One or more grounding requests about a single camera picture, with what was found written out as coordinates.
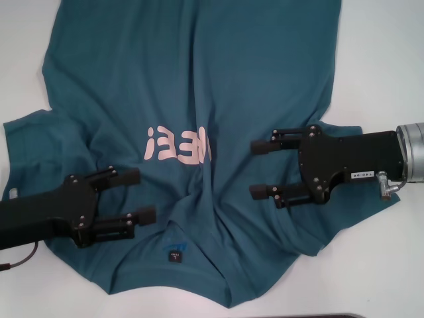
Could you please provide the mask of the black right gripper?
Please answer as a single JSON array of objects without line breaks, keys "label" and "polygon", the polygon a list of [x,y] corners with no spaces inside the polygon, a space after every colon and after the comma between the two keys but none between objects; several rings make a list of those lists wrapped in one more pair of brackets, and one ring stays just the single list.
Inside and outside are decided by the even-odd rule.
[{"label": "black right gripper", "polygon": [[250,143],[250,151],[264,155],[281,150],[298,154],[304,184],[251,185],[253,200],[271,197],[277,209],[315,202],[324,204],[334,187],[372,181],[406,183],[405,159],[395,131],[354,136],[330,136],[321,127],[274,129],[268,140]]}]

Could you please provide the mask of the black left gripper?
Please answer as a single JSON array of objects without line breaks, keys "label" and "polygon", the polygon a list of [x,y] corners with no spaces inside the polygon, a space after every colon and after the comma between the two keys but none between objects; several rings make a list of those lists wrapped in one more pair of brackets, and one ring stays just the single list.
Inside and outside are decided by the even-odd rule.
[{"label": "black left gripper", "polygon": [[52,191],[1,202],[1,249],[49,240],[72,239],[80,247],[133,239],[137,226],[156,222],[153,206],[112,217],[96,217],[97,193],[140,183],[140,171],[114,167],[86,177],[68,177]]}]

